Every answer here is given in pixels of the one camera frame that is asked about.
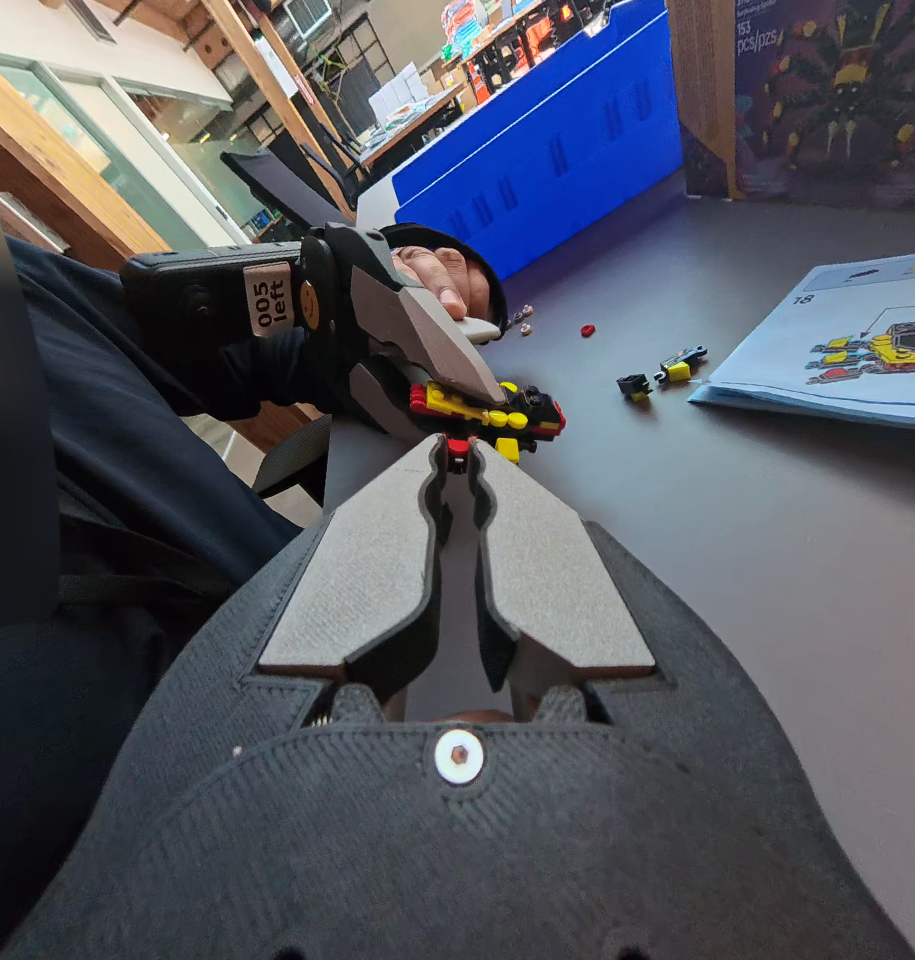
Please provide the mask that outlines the wooden post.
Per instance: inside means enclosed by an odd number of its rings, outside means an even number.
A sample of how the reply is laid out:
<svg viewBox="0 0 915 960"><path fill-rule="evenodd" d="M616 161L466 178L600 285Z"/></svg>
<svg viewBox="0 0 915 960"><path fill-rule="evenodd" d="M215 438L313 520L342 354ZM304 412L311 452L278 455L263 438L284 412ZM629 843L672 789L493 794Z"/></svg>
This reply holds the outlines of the wooden post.
<svg viewBox="0 0 915 960"><path fill-rule="evenodd" d="M202 5L283 125L265 151L296 176L304 191L312 191L355 223L342 178L319 163L326 157L317 136L328 142L336 131L272 22L272 2L204 1Z"/></svg>

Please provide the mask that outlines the long black yellow lego piece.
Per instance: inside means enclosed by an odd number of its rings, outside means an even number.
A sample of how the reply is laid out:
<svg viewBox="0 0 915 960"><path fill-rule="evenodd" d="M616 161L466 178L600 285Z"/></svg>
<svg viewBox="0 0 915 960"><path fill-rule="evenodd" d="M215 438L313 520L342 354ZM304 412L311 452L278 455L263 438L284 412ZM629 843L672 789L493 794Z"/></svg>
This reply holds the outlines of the long black yellow lego piece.
<svg viewBox="0 0 915 960"><path fill-rule="evenodd" d="M689 380L704 364L707 354L708 349L702 344L672 354L660 363L658 372L654 376L655 382L665 386L669 383Z"/></svg>

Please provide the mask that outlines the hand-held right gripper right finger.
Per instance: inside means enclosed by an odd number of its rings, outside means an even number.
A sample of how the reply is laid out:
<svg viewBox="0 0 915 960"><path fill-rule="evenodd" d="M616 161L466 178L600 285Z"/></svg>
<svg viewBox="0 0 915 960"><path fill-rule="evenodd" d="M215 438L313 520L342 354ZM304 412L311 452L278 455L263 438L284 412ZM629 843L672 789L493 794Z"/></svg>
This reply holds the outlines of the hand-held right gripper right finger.
<svg viewBox="0 0 915 960"><path fill-rule="evenodd" d="M647 645L581 516L490 445L469 461L480 657L515 714L555 687L640 679Z"/></svg>

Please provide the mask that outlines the black office chair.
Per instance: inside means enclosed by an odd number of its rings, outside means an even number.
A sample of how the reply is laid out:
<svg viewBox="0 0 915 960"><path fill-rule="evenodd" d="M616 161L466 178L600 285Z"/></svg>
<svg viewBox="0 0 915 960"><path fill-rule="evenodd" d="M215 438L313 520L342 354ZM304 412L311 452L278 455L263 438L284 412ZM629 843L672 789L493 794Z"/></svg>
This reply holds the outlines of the black office chair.
<svg viewBox="0 0 915 960"><path fill-rule="evenodd" d="M257 201L293 224L296 238L328 223L355 226L354 212L337 205L326 184L343 189L332 167L287 131L255 152L224 150L220 160Z"/></svg>

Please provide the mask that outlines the light blue instruction booklet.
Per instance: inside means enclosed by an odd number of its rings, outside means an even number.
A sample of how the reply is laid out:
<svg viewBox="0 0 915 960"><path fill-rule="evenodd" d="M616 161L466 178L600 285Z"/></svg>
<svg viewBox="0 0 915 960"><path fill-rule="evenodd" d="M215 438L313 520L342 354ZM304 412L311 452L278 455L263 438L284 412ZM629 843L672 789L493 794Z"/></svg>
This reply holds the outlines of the light blue instruction booklet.
<svg viewBox="0 0 915 960"><path fill-rule="evenodd" d="M814 267L689 401L915 429L915 253Z"/></svg>

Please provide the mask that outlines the person's left forearm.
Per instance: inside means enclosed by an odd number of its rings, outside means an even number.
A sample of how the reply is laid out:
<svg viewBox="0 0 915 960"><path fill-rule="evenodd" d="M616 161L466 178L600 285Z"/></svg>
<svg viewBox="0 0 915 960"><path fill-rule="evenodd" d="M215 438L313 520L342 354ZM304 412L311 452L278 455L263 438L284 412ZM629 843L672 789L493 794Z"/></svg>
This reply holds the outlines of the person's left forearm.
<svg viewBox="0 0 915 960"><path fill-rule="evenodd" d="M206 342L163 346L150 355L186 396L182 416L243 421L256 417L264 403L308 404L326 415L350 413L321 372L303 328L223 347Z"/></svg>

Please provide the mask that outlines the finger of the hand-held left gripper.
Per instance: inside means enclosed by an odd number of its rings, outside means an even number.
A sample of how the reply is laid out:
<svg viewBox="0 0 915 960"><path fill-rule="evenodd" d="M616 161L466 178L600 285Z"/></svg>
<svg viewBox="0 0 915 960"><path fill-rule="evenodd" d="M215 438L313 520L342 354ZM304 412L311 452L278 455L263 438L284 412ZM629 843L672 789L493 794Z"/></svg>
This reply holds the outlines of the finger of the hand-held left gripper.
<svg viewBox="0 0 915 960"><path fill-rule="evenodd" d="M353 401L385 434L420 442L432 433L411 410L411 380L389 357L359 360L349 373L348 387Z"/></svg>
<svg viewBox="0 0 915 960"><path fill-rule="evenodd" d="M464 331L423 287L399 290L354 266L351 300L357 325L374 340L397 348L408 362L466 397L498 406L499 381Z"/></svg>

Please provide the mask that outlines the black yellow red lego model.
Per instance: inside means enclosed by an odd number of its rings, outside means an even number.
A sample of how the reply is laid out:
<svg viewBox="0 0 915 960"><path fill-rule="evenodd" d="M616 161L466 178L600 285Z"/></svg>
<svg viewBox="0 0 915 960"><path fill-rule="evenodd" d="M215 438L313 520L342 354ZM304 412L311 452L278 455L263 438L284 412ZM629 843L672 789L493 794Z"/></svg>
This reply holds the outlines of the black yellow red lego model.
<svg viewBox="0 0 915 960"><path fill-rule="evenodd" d="M503 402L487 406L433 380L411 385L411 419L416 426L446 436L450 473L467 472L472 439L488 444L516 465L522 452L534 453L540 442L551 442L564 431L566 418L549 394L534 385L520 388L509 381L499 386Z"/></svg>

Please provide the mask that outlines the person's left hand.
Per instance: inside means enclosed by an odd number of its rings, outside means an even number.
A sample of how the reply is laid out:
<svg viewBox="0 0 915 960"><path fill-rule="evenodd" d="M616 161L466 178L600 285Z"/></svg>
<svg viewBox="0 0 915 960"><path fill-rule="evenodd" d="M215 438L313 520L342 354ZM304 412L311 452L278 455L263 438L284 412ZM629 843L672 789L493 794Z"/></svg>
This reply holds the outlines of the person's left hand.
<svg viewBox="0 0 915 960"><path fill-rule="evenodd" d="M395 270L424 287L458 321L469 316L472 285L462 254L451 247L400 246L392 249Z"/></svg>

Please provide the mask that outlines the blue plastic bin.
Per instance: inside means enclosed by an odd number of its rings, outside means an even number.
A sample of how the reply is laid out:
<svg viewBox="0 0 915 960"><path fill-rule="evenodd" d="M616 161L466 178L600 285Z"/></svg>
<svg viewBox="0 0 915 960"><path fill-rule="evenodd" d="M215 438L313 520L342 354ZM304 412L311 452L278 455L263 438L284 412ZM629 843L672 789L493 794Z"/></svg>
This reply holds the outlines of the blue plastic bin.
<svg viewBox="0 0 915 960"><path fill-rule="evenodd" d="M395 220L505 280L682 164L669 11L621 2L392 174Z"/></svg>

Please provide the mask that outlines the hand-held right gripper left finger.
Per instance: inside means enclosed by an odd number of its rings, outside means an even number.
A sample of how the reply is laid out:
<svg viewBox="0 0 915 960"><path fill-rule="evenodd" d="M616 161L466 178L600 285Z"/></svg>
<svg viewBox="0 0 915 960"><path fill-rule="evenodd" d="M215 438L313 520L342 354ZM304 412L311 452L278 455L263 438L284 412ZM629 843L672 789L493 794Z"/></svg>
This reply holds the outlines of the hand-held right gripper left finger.
<svg viewBox="0 0 915 960"><path fill-rule="evenodd" d="M327 515L260 653L262 674L360 684L385 704L430 665L447 473L447 440L430 435Z"/></svg>

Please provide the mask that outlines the purple yellow lego box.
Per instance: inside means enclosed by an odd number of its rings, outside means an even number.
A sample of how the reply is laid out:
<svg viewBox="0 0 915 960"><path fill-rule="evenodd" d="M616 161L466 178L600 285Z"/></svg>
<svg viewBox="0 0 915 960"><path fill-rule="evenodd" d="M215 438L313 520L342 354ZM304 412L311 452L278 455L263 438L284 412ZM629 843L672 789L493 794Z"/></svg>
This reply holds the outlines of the purple yellow lego box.
<svg viewBox="0 0 915 960"><path fill-rule="evenodd" d="M687 193L915 209L915 1L667 1Z"/></svg>

